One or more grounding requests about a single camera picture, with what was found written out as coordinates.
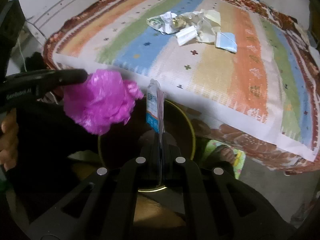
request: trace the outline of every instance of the finger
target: finger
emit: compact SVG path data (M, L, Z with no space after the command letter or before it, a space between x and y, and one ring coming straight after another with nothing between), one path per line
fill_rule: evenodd
M0 152L0 164L5 164L11 160L18 159L18 139L7 149Z
M7 114L5 119L1 123L1 130L3 133L6 133L17 123L17 110L14 108Z
M5 164L6 162L10 161L11 157L7 150L2 150L0 152L0 164Z
M18 125L14 126L11 130L1 136L0 138L0 150L8 149L17 139L19 131Z
M17 165L16 160L10 160L10 161L6 162L3 166L4 166L5 171L8 171L8 170L14 168L16 165Z

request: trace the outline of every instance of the concrete floor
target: concrete floor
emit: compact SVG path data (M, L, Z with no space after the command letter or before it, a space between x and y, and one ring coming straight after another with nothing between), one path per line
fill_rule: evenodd
M311 200L319 177L320 171L284 176L281 171L270 171L247 158L240 180L260 192L290 222L300 205Z

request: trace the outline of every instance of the magenta plastic bag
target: magenta plastic bag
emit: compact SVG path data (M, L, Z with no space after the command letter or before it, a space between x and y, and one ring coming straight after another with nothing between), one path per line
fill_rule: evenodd
M113 123L126 124L139 98L143 93L136 82L98 69L84 83L64 87L64 111L89 133L102 135Z

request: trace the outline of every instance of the blue stripe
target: blue stripe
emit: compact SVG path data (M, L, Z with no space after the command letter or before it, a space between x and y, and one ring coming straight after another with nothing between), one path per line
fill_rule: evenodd
M273 26L276 35L282 45L285 47L287 51L288 60L290 62L292 74L296 83L296 87L298 90L298 96L300 101L300 120L299 127L301 129L301 143L304 145L311 147L312 146L312 119L311 119L311 103L309 99L309 94L306 89L306 84L303 79L303 75L301 73L300 67L296 62L294 52L290 47L284 33L280 31L278 28Z
M170 11L178 15L191 12L194 11L202 1L203 0L181 0L173 6ZM152 62L168 43L169 39L174 36L174 34L163 35L148 26L143 34L119 51L113 64L138 74L142 74L144 71L144 75L148 76Z

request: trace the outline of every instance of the electrical wire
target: electrical wire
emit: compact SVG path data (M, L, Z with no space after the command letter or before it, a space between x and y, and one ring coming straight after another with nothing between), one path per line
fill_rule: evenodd
M20 51L20 54L21 54L21 57L22 57L22 60L23 60L24 70L25 70L25 72L27 72L26 61L24 60L24 57L23 57L23 54L22 54L19 37L18 37L18 39L17 39L17 42L18 42L19 51Z

